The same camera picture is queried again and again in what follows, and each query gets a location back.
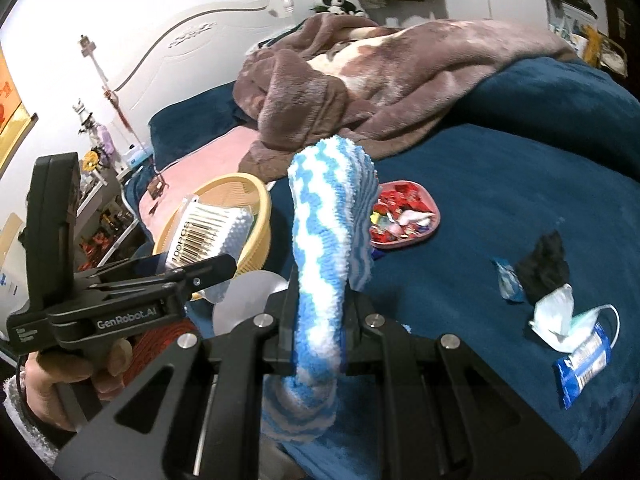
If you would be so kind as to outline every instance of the pink plate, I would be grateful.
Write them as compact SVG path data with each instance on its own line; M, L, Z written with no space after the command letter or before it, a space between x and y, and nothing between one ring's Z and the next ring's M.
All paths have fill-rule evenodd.
M417 237L415 238L406 238L405 240L395 240L393 242L384 243L371 241L371 245L377 249L399 249L401 247L407 247L407 245L413 245L419 242L423 242L431 235L433 235L433 233L440 225L440 210L438 209L438 206L436 206L436 203L434 202L433 198L431 198L429 192L417 182L411 182L410 180L394 180L392 182L385 182L384 184L380 184L380 193L382 193L383 191L393 190L398 184L413 184L414 186L416 186L418 188L418 195L420 196L420 200L422 200L427 205L427 207L433 213L435 213L435 215L431 218L431 224L429 225L428 231L417 235Z

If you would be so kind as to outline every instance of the blue snack package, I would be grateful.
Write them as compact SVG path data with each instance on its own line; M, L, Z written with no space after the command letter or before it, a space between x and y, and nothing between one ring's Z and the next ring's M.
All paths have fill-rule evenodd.
M611 360L609 337L600 323L596 323L591 335L575 349L574 353L556 361L562 404L568 410L593 379Z
M373 261L375 262L376 260L379 260L380 258L382 258L383 256L386 256L385 251L381 251L380 249L373 249L371 251L371 257L373 259Z
M524 290L510 263L504 258L493 258L492 262L498 269L500 295L512 303L524 303Z

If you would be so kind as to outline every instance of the face mask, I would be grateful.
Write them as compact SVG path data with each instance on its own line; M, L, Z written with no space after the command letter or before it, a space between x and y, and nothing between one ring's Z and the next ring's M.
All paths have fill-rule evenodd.
M616 314L618 327L611 343L614 347L620 332L620 316L612 305L602 305L573 316L574 294L571 285L565 284L536 303L533 320L529 321L533 332L554 350L572 353L593 332L601 310L610 308Z

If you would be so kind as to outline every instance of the white wall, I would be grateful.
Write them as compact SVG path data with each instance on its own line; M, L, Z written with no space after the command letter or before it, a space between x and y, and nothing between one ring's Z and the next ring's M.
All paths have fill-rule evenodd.
M97 45L95 55L107 78L117 74L138 41L189 7L215 1L252 0L19 0L0 28L7 65L27 110L40 120L0 180L0 227L11 211L25 219L24 198L38 156L77 151L79 137L71 106L82 98L95 117L108 123L114 112L101 95L100 79L78 47L81 34ZM294 0L294 16L308 13L309 0Z

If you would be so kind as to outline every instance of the brown fleece blanket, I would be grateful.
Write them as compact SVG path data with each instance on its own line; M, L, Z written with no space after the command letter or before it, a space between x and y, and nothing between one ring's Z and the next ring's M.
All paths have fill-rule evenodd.
M296 152L333 134L374 160L402 152L483 79L540 56L575 54L551 32L515 23L436 20L398 29L316 14L244 62L234 98L260 137L239 171L281 178Z

